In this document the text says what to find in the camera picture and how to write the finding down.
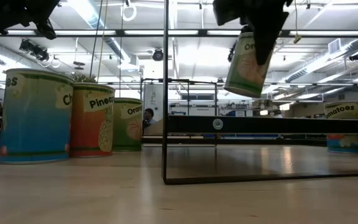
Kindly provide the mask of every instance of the green can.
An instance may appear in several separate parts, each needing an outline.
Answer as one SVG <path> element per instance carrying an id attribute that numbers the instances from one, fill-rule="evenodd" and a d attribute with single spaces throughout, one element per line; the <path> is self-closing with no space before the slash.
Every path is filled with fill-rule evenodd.
<path id="1" fill-rule="evenodd" d="M 113 151 L 141 151 L 143 102 L 133 98 L 116 98 L 113 106 Z"/>
<path id="2" fill-rule="evenodd" d="M 233 61 L 224 89 L 232 93 L 259 98 L 264 87 L 273 50 L 264 65 L 258 65 L 253 32 L 243 32 L 237 41 Z"/>

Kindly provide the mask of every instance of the pineapple illustration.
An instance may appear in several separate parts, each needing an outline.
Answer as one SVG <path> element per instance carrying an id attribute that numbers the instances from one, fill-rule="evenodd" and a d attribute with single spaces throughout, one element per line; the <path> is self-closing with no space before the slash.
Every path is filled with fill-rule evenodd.
<path id="1" fill-rule="evenodd" d="M 103 152 L 112 150 L 112 106 L 104 109 L 105 119 L 99 129 L 99 148 Z"/>

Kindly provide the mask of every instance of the blue can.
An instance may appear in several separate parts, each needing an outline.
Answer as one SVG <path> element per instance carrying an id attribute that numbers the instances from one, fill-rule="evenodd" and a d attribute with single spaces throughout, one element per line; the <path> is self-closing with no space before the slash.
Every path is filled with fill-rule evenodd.
<path id="1" fill-rule="evenodd" d="M 68 159 L 73 84 L 52 72 L 7 71 L 0 164 Z"/>

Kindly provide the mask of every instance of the spotlight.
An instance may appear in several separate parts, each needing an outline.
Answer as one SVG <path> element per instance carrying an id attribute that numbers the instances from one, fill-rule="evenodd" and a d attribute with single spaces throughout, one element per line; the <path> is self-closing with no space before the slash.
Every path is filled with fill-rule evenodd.
<path id="1" fill-rule="evenodd" d="M 30 53 L 31 56 L 34 56 L 41 62 L 47 62 L 49 60 L 48 49 L 35 45 L 29 40 L 22 40 L 19 50 L 26 54 Z"/>
<path id="2" fill-rule="evenodd" d="M 153 60 L 156 62 L 162 61 L 164 58 L 164 53 L 162 52 L 162 49 L 155 49 L 155 52 L 153 54 Z"/>
<path id="3" fill-rule="evenodd" d="M 351 60 L 352 62 L 355 61 L 355 60 L 358 60 L 358 54 L 350 56 L 349 60 Z"/>

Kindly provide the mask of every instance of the hanging cable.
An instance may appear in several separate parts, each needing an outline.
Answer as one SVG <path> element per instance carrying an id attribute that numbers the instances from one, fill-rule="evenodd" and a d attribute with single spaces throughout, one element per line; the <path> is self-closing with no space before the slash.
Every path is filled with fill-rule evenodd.
<path id="1" fill-rule="evenodd" d="M 298 5 L 296 0 L 294 0 L 295 5 L 295 40 L 293 41 L 294 44 L 298 43 L 301 40 L 301 36 L 298 35 Z"/>
<path id="2" fill-rule="evenodd" d="M 89 71 L 89 77 L 92 78 L 92 67 L 93 67 L 93 58 L 94 58 L 94 50 L 96 48 L 96 41 L 98 39 L 98 31 L 99 31 L 99 25 L 100 25 L 100 18 L 102 16 L 102 5 L 103 5 L 103 0 L 101 0 L 100 2 L 100 10 L 99 10 L 99 18 L 98 18 L 98 26 L 96 28 L 96 34 L 94 37 L 94 42 L 93 42 L 93 50 L 92 50 L 92 59 L 91 59 L 91 70 Z"/>
<path id="3" fill-rule="evenodd" d="M 106 0 L 106 10 L 104 11 L 104 23 L 106 24 L 106 21 L 107 21 L 107 6 L 109 4 L 109 0 Z M 104 32 L 106 31 L 106 25 L 103 27 L 103 34 L 102 34 L 102 39 L 104 38 Z M 98 77 L 96 79 L 96 82 L 99 82 L 99 75 L 100 75 L 100 66 L 102 64 L 102 56 L 103 56 L 103 44 L 104 44 L 104 41 L 102 41 L 102 45 L 100 47 L 100 60 L 99 60 L 99 68 L 98 68 Z"/>
<path id="4" fill-rule="evenodd" d="M 124 18 L 123 17 L 121 17 L 121 30 L 124 28 Z M 120 43 L 119 43 L 119 45 L 120 46 L 122 46 L 122 37 L 120 37 Z M 122 47 L 119 49 L 119 58 L 118 58 L 118 60 L 119 60 L 119 65 L 120 65 L 120 67 L 119 67 L 119 86 L 118 86 L 118 89 L 119 89 L 119 95 L 118 95 L 118 97 L 121 97 L 121 57 L 122 57 Z"/>

